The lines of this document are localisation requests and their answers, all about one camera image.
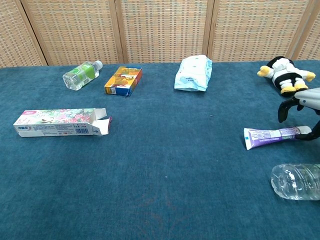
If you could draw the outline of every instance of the stuffed toy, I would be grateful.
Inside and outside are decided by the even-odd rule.
[[[292,60],[284,56],[277,56],[266,66],[260,67],[257,75],[272,79],[274,86],[284,97],[290,97],[295,92],[308,89],[305,80],[311,82],[316,77],[313,72],[299,70]]]

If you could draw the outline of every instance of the floral toothpaste box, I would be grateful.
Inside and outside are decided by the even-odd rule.
[[[105,108],[25,110],[13,124],[21,137],[107,135]]]
[[[142,68],[121,66],[104,85],[106,94],[130,96],[142,77]]]

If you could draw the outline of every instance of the plastic bag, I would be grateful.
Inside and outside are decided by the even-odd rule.
[[[190,92],[203,91],[208,87],[212,61],[206,55],[189,56],[182,60],[175,75],[174,89]]]

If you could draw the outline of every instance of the table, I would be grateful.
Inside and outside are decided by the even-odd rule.
[[[2,239],[317,239],[319,201],[277,196],[274,166],[319,164],[320,140],[246,150],[244,128],[308,125],[308,108],[289,111],[267,62],[213,63],[206,92],[174,90],[178,63],[135,64],[143,77],[129,97],[104,84],[123,64],[104,65],[79,91],[72,66],[0,69],[0,236]],[[296,61],[320,76],[320,61]],[[308,83],[320,86],[319,77]],[[106,136],[20,137],[24,110],[106,108]]]

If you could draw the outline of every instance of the clear plastic bottle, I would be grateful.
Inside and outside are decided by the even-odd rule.
[[[276,194],[290,200],[320,200],[320,165],[282,164],[272,169]]]
[[[78,91],[84,85],[91,82],[99,76],[99,70],[102,68],[101,61],[86,61],[80,66],[65,73],[62,78],[68,89]]]

